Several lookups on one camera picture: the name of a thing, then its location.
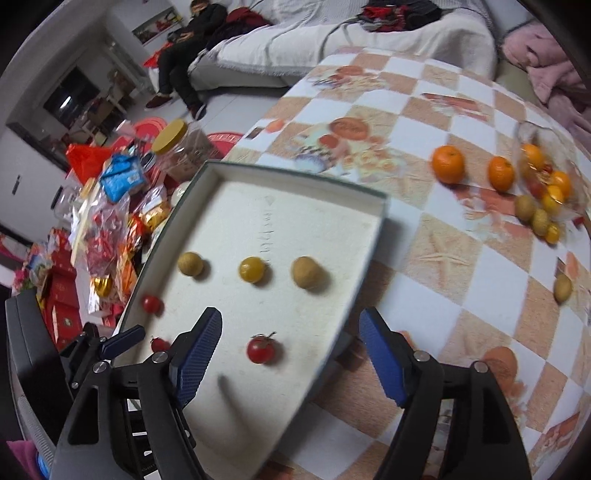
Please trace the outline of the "plastic jar with yellow lid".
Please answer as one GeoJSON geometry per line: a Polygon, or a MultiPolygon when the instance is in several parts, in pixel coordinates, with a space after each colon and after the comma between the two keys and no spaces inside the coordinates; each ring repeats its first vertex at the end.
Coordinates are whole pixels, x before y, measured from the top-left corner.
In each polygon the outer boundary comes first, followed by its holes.
{"type": "Polygon", "coordinates": [[[197,122],[182,119],[173,120],[158,134],[151,151],[159,170],[176,183],[190,181],[206,161],[223,157],[197,122]]]}

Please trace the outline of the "longan beside bowl right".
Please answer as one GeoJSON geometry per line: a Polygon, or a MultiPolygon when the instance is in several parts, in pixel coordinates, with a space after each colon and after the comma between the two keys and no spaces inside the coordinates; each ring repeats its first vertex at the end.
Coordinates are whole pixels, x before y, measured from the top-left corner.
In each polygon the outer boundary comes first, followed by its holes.
{"type": "Polygon", "coordinates": [[[531,228],[537,237],[546,237],[550,223],[550,217],[544,209],[538,208],[535,210],[531,219],[531,228]]]}

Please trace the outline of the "red cherry tomato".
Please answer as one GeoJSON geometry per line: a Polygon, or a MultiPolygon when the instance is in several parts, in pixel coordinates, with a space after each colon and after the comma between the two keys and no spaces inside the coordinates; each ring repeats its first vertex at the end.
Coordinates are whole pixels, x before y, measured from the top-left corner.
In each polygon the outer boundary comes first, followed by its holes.
{"type": "Polygon", "coordinates": [[[163,309],[163,302],[153,295],[144,295],[141,300],[142,309],[152,315],[159,315],[163,309]]]}
{"type": "Polygon", "coordinates": [[[150,348],[153,353],[166,352],[170,348],[170,343],[160,337],[155,337],[150,341],[150,348]]]}

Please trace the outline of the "seated person in black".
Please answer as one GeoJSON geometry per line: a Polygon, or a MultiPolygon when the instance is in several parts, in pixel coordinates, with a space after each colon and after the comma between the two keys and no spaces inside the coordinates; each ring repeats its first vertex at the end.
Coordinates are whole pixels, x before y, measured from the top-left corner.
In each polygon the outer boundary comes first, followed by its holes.
{"type": "Polygon", "coordinates": [[[192,118],[199,120],[204,117],[206,107],[190,83],[188,67],[224,24],[228,9],[211,1],[192,1],[190,11],[190,22],[181,29],[176,42],[158,57],[158,90],[145,108],[158,108],[168,103],[176,93],[192,118]]]}

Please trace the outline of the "yellow cherry tomato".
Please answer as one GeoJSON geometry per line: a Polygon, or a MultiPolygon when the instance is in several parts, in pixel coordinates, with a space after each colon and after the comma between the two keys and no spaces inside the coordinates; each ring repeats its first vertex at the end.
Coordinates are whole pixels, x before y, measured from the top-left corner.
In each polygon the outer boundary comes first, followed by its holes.
{"type": "Polygon", "coordinates": [[[545,241],[549,245],[557,245],[561,237],[561,230],[560,227],[556,223],[551,223],[548,226],[546,235],[544,237],[545,241]]]}
{"type": "Polygon", "coordinates": [[[238,275],[243,281],[250,284],[259,283],[266,274],[266,263],[256,256],[246,257],[238,267],[238,275]]]}

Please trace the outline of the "lone longan on table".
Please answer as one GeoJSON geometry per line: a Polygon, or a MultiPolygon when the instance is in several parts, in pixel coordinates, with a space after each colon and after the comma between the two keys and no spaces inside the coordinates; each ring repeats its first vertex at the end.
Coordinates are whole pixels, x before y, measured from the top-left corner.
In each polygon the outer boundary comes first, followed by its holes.
{"type": "Polygon", "coordinates": [[[567,302],[572,295],[573,284],[571,279],[564,273],[560,273],[556,276],[553,295],[558,304],[567,302]]]}

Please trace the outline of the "brown longan fruit right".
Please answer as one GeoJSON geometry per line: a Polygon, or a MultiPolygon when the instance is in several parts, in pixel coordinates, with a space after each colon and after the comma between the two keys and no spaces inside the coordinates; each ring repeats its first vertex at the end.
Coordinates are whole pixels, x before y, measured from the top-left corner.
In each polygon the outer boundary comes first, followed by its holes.
{"type": "Polygon", "coordinates": [[[322,282],[322,266],[313,258],[301,256],[291,264],[291,278],[301,289],[315,289],[322,282]]]}

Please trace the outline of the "white covered sofa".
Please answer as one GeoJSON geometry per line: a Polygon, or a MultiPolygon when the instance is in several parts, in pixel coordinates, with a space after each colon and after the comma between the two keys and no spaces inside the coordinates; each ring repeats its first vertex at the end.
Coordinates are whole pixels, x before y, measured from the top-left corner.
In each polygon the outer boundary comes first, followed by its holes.
{"type": "Polygon", "coordinates": [[[270,19],[202,51],[188,68],[198,91],[294,85],[329,55],[368,48],[434,58],[485,78],[497,68],[495,25],[482,1],[435,1],[439,19],[398,32],[367,30],[362,1],[264,1],[270,19]]]}

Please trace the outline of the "red tomato with stem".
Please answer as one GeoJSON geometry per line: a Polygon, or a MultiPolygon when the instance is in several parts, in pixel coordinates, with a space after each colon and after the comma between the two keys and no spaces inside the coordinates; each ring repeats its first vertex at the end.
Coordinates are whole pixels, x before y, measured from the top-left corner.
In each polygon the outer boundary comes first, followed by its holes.
{"type": "Polygon", "coordinates": [[[274,357],[276,357],[276,345],[273,338],[275,334],[273,332],[267,335],[257,334],[252,336],[246,346],[246,357],[250,362],[263,365],[273,361],[274,357]]]}

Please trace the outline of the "brown longan fruit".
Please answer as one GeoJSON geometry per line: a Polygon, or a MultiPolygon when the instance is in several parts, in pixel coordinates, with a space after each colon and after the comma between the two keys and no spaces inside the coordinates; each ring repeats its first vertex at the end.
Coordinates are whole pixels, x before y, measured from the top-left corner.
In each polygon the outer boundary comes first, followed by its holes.
{"type": "Polygon", "coordinates": [[[322,282],[322,266],[313,258],[301,256],[291,264],[291,278],[301,289],[315,289],[322,282]]]}
{"type": "Polygon", "coordinates": [[[185,276],[197,277],[204,271],[204,259],[193,251],[187,251],[179,256],[177,268],[185,276]]]}

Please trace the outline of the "dark clothes pile on sofa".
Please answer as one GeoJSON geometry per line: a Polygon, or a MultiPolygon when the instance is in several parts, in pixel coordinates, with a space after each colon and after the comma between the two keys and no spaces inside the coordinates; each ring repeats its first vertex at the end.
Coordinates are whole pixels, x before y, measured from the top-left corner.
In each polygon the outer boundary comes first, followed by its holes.
{"type": "Polygon", "coordinates": [[[374,0],[363,6],[356,22],[377,33],[413,31],[441,19],[443,10],[428,0],[374,0]]]}

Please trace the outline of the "pink blanket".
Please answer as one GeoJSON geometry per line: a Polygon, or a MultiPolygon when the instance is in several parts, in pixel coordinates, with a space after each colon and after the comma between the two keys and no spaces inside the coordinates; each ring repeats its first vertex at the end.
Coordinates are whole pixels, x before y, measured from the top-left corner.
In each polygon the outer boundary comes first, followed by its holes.
{"type": "Polygon", "coordinates": [[[502,52],[527,72],[551,117],[590,151],[590,89],[550,31],[536,21],[524,24],[505,36],[502,52]]]}

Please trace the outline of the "clear glass fruit bowl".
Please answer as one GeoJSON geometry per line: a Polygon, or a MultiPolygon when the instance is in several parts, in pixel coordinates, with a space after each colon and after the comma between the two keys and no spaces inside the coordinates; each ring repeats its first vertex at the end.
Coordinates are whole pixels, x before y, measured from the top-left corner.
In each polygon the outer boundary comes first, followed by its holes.
{"type": "Polygon", "coordinates": [[[557,222],[583,225],[588,194],[575,164],[574,143],[547,126],[524,121],[515,129],[512,157],[518,187],[557,222]]]}

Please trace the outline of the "longan beside bowl left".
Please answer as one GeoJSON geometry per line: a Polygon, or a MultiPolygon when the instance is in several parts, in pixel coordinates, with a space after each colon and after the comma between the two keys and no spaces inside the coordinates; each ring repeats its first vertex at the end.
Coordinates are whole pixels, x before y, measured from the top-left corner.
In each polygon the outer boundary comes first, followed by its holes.
{"type": "Polygon", "coordinates": [[[535,200],[528,195],[517,196],[514,200],[514,211],[517,219],[523,224],[530,224],[537,210],[535,200]]]}

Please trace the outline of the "large orange mandarin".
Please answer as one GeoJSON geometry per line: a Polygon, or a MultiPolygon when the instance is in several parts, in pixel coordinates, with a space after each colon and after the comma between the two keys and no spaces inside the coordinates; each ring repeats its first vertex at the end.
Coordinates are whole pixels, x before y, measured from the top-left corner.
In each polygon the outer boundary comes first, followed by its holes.
{"type": "Polygon", "coordinates": [[[459,184],[465,177],[465,157],[452,145],[438,147],[432,154],[431,166],[435,177],[444,184],[459,184]]]}

